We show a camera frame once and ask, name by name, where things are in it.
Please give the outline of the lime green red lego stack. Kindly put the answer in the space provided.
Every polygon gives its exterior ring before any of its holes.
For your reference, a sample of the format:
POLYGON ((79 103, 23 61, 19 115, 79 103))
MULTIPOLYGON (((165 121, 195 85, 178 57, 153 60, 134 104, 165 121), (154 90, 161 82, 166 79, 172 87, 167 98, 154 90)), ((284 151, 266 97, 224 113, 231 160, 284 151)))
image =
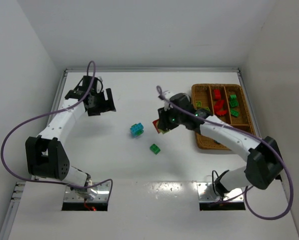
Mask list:
POLYGON ((157 131, 158 134, 163 134, 163 135, 164 135, 164 134, 166 134, 166 133, 169 132, 169 130, 164 131, 164 130, 161 130, 161 129, 158 128, 158 125, 159 125, 159 119, 154 120, 154 121, 152 122, 152 124, 154 125, 154 128, 155 128, 155 130, 157 131))

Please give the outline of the blue and green lego stack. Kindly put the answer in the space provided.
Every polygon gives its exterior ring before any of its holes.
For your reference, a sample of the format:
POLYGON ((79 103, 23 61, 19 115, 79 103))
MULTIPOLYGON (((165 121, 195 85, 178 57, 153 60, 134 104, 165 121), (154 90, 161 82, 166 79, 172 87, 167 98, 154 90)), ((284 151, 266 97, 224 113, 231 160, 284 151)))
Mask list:
POLYGON ((144 133, 144 126, 141 123, 136 123, 130 127, 130 133, 133 138, 136 138, 144 133))

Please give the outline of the red curved lego brick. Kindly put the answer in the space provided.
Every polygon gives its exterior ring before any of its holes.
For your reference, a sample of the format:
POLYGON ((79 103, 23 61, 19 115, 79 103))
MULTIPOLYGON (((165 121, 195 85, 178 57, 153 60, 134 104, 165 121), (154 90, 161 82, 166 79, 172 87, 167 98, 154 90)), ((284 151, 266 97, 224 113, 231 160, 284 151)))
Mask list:
POLYGON ((220 111, 224 106, 225 101, 223 99, 218 100, 215 105, 213 106, 213 110, 215 112, 220 111))

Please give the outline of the green and lime curved legos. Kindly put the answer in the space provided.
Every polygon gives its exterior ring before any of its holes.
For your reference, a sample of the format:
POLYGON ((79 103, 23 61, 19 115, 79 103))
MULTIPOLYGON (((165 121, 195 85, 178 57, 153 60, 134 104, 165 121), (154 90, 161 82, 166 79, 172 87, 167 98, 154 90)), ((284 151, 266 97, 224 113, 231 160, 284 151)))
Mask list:
POLYGON ((229 107, 231 109, 236 108, 238 106, 239 106, 239 102, 236 99, 229 101, 229 107))

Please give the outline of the green lego plate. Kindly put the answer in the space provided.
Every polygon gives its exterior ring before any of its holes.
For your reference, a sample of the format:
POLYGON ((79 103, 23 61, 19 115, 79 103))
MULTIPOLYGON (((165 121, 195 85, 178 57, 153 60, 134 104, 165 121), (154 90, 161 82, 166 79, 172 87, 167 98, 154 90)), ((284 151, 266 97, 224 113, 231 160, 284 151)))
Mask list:
POLYGON ((235 118, 238 118, 240 116, 240 112, 231 108, 230 109, 230 115, 235 117, 235 118))

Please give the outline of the lime and red lego pair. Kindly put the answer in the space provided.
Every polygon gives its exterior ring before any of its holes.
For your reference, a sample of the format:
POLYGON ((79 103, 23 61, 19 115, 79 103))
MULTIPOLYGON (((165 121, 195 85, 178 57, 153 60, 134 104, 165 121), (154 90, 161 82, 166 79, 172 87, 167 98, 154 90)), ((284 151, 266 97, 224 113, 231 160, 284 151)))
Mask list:
POLYGON ((217 116, 221 117, 221 116, 225 116, 227 113, 228 113, 227 110, 219 110, 219 111, 217 111, 215 114, 216 114, 217 116))

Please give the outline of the tall red lego stack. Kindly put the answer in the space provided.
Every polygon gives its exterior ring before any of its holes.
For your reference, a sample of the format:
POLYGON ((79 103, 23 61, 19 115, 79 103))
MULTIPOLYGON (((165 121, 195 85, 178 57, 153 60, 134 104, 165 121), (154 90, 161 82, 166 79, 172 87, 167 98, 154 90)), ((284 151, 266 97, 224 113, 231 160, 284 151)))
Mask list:
POLYGON ((219 101, 222 99, 221 91, 219 89, 214 89, 213 90, 213 99, 215 101, 219 101))

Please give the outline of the small dark green lego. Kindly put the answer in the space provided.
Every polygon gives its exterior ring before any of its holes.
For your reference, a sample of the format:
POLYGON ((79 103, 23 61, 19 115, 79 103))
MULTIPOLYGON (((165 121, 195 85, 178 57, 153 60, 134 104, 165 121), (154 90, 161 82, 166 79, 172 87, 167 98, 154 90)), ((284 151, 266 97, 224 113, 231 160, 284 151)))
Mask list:
POLYGON ((229 96, 229 99, 230 99, 231 101, 236 100, 236 99, 237 99, 237 96, 236 96, 235 94, 231 94, 231 95, 229 96))

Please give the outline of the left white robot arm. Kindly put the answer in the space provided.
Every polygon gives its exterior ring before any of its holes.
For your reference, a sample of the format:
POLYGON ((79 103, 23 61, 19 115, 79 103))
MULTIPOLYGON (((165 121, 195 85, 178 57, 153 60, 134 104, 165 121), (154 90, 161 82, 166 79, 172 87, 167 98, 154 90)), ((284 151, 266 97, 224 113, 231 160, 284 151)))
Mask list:
POLYGON ((65 152, 66 139, 79 120, 116 111, 112 90, 101 78, 83 76, 64 98, 60 112, 36 137, 25 142, 28 172, 37 177, 58 180, 77 194, 86 195, 93 184, 91 176, 72 166, 65 152))

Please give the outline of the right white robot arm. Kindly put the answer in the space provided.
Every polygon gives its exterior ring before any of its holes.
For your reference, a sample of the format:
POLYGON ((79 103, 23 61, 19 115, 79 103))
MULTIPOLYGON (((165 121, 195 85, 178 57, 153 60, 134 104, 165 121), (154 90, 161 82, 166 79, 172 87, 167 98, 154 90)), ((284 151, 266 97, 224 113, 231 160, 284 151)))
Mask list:
POLYGON ((164 106, 158 109, 159 130, 166 132, 183 125, 190 131, 219 142, 245 161, 245 167, 226 170, 214 180, 217 195, 224 197, 230 191, 246 186, 265 190, 283 170, 277 160, 280 151, 273 138, 258 139, 230 126, 204 108, 195 109, 185 93, 171 95, 166 91, 158 97, 164 101, 164 106))

